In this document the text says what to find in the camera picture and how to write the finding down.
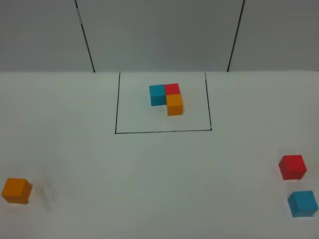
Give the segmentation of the orange template cube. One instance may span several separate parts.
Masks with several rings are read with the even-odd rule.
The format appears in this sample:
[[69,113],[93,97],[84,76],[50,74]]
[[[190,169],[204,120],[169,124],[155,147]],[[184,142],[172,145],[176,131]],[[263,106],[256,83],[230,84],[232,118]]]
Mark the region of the orange template cube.
[[181,94],[166,95],[166,109],[168,116],[183,114],[183,100]]

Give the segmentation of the blue template cube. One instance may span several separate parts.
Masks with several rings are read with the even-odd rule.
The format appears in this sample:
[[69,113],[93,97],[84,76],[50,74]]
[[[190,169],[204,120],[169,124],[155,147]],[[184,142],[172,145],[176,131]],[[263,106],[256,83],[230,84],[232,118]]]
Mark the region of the blue template cube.
[[166,94],[164,85],[149,86],[151,106],[166,105]]

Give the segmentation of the red template cube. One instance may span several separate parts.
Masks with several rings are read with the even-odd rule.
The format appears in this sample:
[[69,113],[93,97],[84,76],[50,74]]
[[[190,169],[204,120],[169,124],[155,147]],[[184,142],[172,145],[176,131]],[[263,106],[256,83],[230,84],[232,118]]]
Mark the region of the red template cube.
[[178,83],[174,84],[165,84],[164,90],[166,95],[176,95],[180,94],[180,88]]

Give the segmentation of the loose blue cube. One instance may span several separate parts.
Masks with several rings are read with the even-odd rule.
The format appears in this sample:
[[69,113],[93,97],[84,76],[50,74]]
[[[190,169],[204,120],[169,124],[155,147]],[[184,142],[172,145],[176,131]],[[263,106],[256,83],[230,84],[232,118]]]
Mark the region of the loose blue cube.
[[319,209],[313,191],[294,191],[288,204],[293,218],[312,217]]

